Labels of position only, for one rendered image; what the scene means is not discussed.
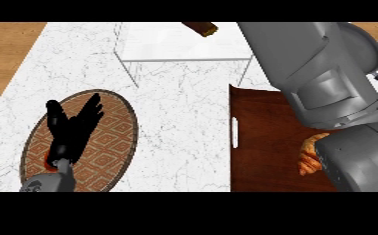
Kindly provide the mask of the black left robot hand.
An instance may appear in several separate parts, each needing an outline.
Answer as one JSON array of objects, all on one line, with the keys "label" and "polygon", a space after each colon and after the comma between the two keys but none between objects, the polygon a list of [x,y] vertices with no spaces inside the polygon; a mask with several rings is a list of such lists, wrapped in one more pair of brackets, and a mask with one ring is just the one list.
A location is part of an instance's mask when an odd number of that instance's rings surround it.
[{"label": "black left robot hand", "polygon": [[57,100],[49,100],[48,108],[48,127],[54,136],[48,163],[58,167],[57,162],[67,159],[76,164],[97,129],[98,123],[104,117],[101,96],[94,94],[88,100],[82,111],[72,118],[67,117],[63,106]]}]

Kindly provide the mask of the dark brown wooden tray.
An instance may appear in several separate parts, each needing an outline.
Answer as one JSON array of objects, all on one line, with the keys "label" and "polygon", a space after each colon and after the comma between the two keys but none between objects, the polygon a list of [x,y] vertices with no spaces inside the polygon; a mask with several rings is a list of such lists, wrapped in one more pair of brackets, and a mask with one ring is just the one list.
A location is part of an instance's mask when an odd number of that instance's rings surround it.
[{"label": "dark brown wooden tray", "polygon": [[306,128],[281,92],[230,86],[231,116],[238,120],[231,147],[233,191],[326,191],[337,189],[323,171],[302,176],[303,141],[324,130]]}]

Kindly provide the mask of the oval brown patterned placemat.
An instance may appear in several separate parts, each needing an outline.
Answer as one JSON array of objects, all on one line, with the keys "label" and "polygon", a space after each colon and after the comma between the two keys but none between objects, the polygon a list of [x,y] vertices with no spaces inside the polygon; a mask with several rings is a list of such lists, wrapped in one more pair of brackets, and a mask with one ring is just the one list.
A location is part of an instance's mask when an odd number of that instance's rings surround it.
[{"label": "oval brown patterned placemat", "polygon": [[[79,114],[88,100],[98,93],[106,113],[92,133],[86,150],[76,163],[77,192],[108,192],[128,171],[137,146],[140,125],[134,107],[125,97],[110,90],[86,90],[61,101],[69,117]],[[21,155],[21,183],[39,174],[55,173],[45,164],[54,136],[44,116],[26,142]]]}]

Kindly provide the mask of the small red orange vegetable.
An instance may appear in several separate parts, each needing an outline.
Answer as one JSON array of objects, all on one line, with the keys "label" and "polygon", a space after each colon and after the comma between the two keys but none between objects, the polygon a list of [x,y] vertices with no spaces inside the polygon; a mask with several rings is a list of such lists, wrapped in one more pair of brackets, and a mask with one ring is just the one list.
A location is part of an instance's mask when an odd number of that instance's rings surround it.
[{"label": "small red orange vegetable", "polygon": [[49,156],[49,152],[45,153],[45,168],[48,171],[51,172],[57,172],[57,167],[54,167],[49,163],[48,163],[48,156]]}]

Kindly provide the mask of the dark brown cylinder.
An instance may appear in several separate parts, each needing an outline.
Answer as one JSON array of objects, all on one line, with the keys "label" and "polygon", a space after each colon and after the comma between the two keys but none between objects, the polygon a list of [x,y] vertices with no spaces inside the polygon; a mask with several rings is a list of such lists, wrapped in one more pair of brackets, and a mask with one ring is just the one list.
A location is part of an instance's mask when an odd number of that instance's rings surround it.
[{"label": "dark brown cylinder", "polygon": [[219,30],[219,27],[212,22],[185,22],[184,25],[203,37],[209,37]]}]

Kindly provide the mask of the orange croissant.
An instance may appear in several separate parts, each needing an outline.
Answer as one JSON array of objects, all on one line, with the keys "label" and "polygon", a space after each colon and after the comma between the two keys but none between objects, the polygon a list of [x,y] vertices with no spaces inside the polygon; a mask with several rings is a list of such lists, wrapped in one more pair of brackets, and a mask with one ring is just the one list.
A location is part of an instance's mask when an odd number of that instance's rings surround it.
[{"label": "orange croissant", "polygon": [[302,176],[314,174],[323,169],[315,143],[329,136],[329,133],[317,134],[308,138],[302,144],[299,155],[299,173]]}]

